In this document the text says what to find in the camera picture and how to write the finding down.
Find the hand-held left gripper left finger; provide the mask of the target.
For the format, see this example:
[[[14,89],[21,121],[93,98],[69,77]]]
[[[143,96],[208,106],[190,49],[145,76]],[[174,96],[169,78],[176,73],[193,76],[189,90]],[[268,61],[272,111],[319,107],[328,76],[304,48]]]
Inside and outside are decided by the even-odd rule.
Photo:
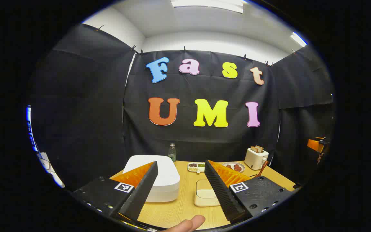
[[[117,177],[98,177],[71,195],[91,210],[113,221],[135,224],[158,176],[157,161]]]

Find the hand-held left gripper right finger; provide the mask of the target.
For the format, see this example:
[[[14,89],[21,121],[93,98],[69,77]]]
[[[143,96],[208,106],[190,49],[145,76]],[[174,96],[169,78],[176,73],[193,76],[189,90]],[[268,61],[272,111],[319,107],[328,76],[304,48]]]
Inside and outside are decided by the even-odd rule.
[[[258,218],[297,193],[263,175],[248,177],[211,160],[205,161],[205,175],[231,224]]]

